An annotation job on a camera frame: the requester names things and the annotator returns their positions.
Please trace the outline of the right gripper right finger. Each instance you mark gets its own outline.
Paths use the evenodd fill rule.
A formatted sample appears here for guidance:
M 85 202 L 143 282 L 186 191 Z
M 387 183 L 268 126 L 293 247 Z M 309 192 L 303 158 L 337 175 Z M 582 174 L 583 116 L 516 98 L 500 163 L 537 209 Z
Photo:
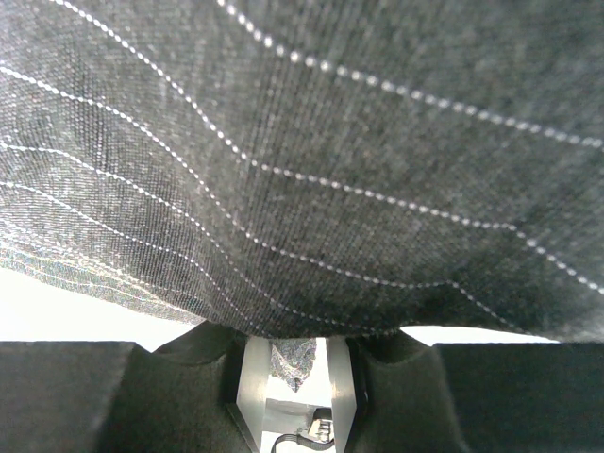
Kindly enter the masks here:
M 350 452 L 599 452 L 603 346 L 351 342 Z

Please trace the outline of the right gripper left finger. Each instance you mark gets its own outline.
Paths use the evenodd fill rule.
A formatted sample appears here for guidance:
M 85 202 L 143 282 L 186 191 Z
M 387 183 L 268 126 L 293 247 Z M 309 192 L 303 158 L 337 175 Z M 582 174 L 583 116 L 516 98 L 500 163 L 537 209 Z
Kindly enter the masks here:
M 199 325 L 131 342 L 3 342 L 4 452 L 248 452 L 234 409 L 245 336 Z

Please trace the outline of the black pinstriped long sleeve shirt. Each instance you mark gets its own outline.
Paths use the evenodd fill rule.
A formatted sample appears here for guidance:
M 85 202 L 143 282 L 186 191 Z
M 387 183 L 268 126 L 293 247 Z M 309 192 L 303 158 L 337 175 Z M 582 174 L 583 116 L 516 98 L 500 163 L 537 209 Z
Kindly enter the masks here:
M 603 337 L 599 1 L 5 1 L 1 264 L 271 338 Z

